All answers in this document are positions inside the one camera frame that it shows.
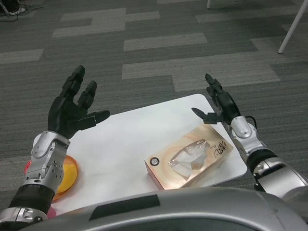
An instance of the orange plate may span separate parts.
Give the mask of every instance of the orange plate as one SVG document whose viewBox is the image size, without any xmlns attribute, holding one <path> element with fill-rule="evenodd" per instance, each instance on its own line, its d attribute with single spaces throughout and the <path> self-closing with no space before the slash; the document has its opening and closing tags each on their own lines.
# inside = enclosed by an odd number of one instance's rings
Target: orange plate
<svg viewBox="0 0 308 231">
<path fill-rule="evenodd" d="M 55 202 L 56 200 L 60 199 L 68 191 L 70 191 L 71 188 L 73 188 L 73 186 L 75 185 L 75 183 L 76 183 L 76 181 L 78 179 L 78 174 L 79 174 L 78 164 L 77 164 L 77 161 L 73 157 L 71 157 L 70 155 L 66 155 L 63 165 L 75 165 L 76 166 L 76 170 L 77 170 L 77 178 L 76 178 L 75 182 L 73 183 L 73 185 L 68 190 L 66 190 L 64 192 L 61 192 L 61 193 L 56 193 L 56 195 L 52 199 L 52 202 Z"/>
</svg>

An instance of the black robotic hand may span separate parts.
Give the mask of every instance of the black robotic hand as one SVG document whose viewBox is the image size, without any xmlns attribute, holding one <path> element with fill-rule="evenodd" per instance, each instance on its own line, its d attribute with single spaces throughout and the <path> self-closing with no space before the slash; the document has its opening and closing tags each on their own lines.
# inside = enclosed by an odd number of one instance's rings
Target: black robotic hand
<svg viewBox="0 0 308 231">
<path fill-rule="evenodd" d="M 220 115 L 217 115 L 216 113 L 205 114 L 198 108 L 192 108 L 193 112 L 203 119 L 205 124 L 226 122 L 230 125 L 234 118 L 241 115 L 236 103 L 230 94 L 222 89 L 222 86 L 217 79 L 213 79 L 209 74 L 205 75 L 205 79 L 209 84 L 209 87 L 207 87 L 206 90 L 211 96 L 214 104 L 219 108 Z"/>
<path fill-rule="evenodd" d="M 64 83 L 60 96 L 53 101 L 48 115 L 48 130 L 68 139 L 72 138 L 78 130 L 94 127 L 110 116 L 108 110 L 87 114 L 94 101 L 97 88 L 95 81 L 91 81 L 82 92 L 78 105 L 73 102 L 84 74 L 85 68 L 81 65 L 74 70 Z"/>
</svg>

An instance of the black stripe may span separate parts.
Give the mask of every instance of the black stripe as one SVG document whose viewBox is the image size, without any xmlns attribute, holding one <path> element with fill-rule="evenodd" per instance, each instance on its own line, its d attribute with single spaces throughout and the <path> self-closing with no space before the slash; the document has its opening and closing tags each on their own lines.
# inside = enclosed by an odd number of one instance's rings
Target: black stripe
<svg viewBox="0 0 308 231">
<path fill-rule="evenodd" d="M 103 218 L 121 213 L 127 213 L 140 209 L 152 208 L 156 206 L 160 206 L 157 195 L 144 196 L 125 201 L 114 202 L 107 205 L 97 206 L 94 209 L 90 220 L 95 220 L 98 218 Z"/>
</svg>

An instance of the white table leg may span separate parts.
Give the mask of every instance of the white table leg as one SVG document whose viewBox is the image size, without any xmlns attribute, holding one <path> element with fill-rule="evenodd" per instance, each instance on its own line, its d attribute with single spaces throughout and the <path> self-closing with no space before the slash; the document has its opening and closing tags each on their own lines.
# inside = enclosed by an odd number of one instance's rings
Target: white table leg
<svg viewBox="0 0 308 231">
<path fill-rule="evenodd" d="M 295 17 L 287 35 L 285 36 L 283 42 L 282 42 L 282 45 L 281 47 L 279 48 L 279 51 L 278 53 L 281 54 L 285 48 L 285 46 L 287 45 L 291 35 L 293 34 L 293 32 L 295 31 L 295 28 L 300 20 L 300 18 L 302 17 L 303 13 L 305 12 L 305 10 L 307 9 L 307 6 L 308 6 L 308 0 L 304 0 L 302 6 L 300 7 L 298 13 L 297 13 L 297 16 Z"/>
<path fill-rule="evenodd" d="M 211 0 L 207 0 L 207 6 L 206 6 L 208 9 L 210 9 L 211 7 Z"/>
</svg>

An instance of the cable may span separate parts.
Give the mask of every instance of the cable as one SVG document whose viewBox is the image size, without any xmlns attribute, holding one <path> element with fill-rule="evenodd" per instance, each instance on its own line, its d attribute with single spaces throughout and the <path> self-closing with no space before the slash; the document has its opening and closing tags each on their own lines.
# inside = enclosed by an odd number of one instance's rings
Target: cable
<svg viewBox="0 0 308 231">
<path fill-rule="evenodd" d="M 26 15 L 26 14 L 28 14 L 28 13 L 31 13 L 31 12 L 34 11 L 34 10 L 43 8 L 43 7 L 45 7 L 45 6 L 48 5 L 48 4 L 44 4 L 44 5 L 32 6 L 32 5 L 26 5 L 25 0 L 23 0 L 23 2 L 24 2 L 24 4 L 19 4 L 19 6 L 21 6 L 22 8 L 19 7 L 18 10 L 20 10 L 20 9 L 25 9 L 24 12 L 18 12 L 18 11 L 16 11 L 16 12 L 15 12 L 15 15 L 11 15 L 11 14 L 6 14 L 6 13 L 4 13 L 4 15 L 5 15 L 7 18 L 13 17 L 13 16 L 16 16 L 16 18 L 15 18 L 14 20 L 12 20 L 12 21 L 4 21 L 4 20 L 3 20 L 3 21 L 0 21 L 0 22 L 6 22 L 6 23 L 16 22 L 16 21 L 18 20 L 18 16 L 24 16 L 24 15 Z"/>
<path fill-rule="evenodd" d="M 254 117 L 252 117 L 251 115 L 250 115 L 250 116 L 249 116 L 249 115 L 247 115 L 247 116 L 245 116 L 245 118 L 246 118 L 246 119 L 247 119 L 247 118 L 252 119 L 252 120 L 254 121 L 255 128 L 256 128 L 256 129 L 258 129 L 258 128 L 257 128 L 257 121 L 256 121 L 256 119 L 255 119 Z"/>
</svg>

